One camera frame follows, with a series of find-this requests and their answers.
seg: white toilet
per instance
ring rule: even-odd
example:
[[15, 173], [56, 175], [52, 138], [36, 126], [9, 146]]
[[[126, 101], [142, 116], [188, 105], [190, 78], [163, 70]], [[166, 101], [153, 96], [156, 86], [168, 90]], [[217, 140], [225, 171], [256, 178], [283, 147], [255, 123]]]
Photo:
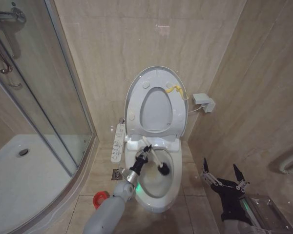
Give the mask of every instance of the white toilet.
[[180, 137], [188, 118], [188, 101], [179, 92], [165, 90], [174, 85], [185, 88], [179, 77], [161, 66], [143, 70], [131, 84], [125, 104], [126, 168], [145, 147], [142, 136], [152, 144], [160, 161], [167, 163], [170, 173], [157, 170], [152, 154], [141, 170], [136, 200], [147, 210], [161, 213], [174, 203], [181, 185], [182, 158]]

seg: yellow object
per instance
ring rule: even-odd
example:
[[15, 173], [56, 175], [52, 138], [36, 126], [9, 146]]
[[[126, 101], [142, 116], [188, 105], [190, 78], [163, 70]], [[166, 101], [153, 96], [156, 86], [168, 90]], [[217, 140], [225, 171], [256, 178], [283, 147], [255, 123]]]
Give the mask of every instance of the yellow object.
[[173, 91], [174, 89], [176, 89], [176, 91], [180, 93], [180, 96], [181, 96], [181, 98], [182, 98], [183, 100], [188, 100], [188, 99], [189, 99], [189, 96], [188, 96], [188, 94], [187, 94], [186, 91], [185, 91], [185, 93], [186, 93], [186, 97], [184, 97], [184, 91], [182, 90], [182, 88], [181, 88], [179, 85], [174, 85], [174, 86], [172, 86], [171, 88], [166, 89], [165, 91], [166, 91], [166, 93], [170, 93], [170, 92]]

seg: floor tile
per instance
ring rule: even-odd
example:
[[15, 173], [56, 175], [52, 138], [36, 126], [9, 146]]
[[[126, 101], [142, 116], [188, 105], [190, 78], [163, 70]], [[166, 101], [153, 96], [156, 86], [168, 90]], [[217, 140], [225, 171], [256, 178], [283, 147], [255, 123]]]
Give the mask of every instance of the floor tile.
[[207, 197], [186, 196], [195, 234], [219, 234]]
[[94, 162], [80, 195], [94, 196], [99, 191], [108, 191], [110, 195], [113, 194], [116, 181], [111, 180], [112, 172], [117, 168], [118, 165], [111, 162]]
[[82, 234], [86, 222], [94, 212], [92, 196], [79, 196], [67, 234]]
[[55, 221], [50, 228], [45, 231], [45, 234], [65, 234], [72, 218], [76, 203], [76, 198], [67, 210]]
[[181, 142], [181, 154], [182, 154], [183, 163], [189, 163], [189, 162], [194, 163], [188, 143], [185, 141]]
[[206, 195], [195, 163], [183, 163], [181, 184], [185, 196]]
[[192, 226], [183, 196], [176, 198], [173, 206], [164, 213], [146, 211], [135, 199], [126, 204], [124, 215], [115, 234], [192, 234]]
[[98, 152], [95, 162], [111, 162], [113, 143], [112, 142], [103, 142], [99, 144]]

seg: toilet lid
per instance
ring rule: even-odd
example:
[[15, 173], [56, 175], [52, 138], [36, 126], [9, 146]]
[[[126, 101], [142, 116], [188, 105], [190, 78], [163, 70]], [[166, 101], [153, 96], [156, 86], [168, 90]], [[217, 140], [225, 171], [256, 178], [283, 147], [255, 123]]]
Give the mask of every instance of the toilet lid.
[[188, 101], [180, 93], [165, 90], [185, 88], [180, 78], [161, 66], [143, 70], [132, 82], [125, 104], [126, 132], [146, 137], [182, 136], [188, 118]]

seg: gray robot arm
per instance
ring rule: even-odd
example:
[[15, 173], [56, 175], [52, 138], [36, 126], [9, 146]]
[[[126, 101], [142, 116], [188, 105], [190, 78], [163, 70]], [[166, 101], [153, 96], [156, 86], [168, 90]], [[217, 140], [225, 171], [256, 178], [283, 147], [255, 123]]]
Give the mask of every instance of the gray robot arm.
[[87, 221], [84, 234], [111, 234], [123, 216], [125, 203], [133, 192], [134, 187], [128, 181], [118, 183], [113, 196], [106, 199]]
[[149, 152], [150, 147], [146, 146], [136, 157], [134, 165], [129, 170], [120, 168], [125, 181], [116, 185], [113, 196], [106, 199], [90, 217], [84, 227], [84, 234], [111, 234], [114, 231], [123, 216], [125, 203], [134, 194], [140, 171], [143, 165], [148, 162]]

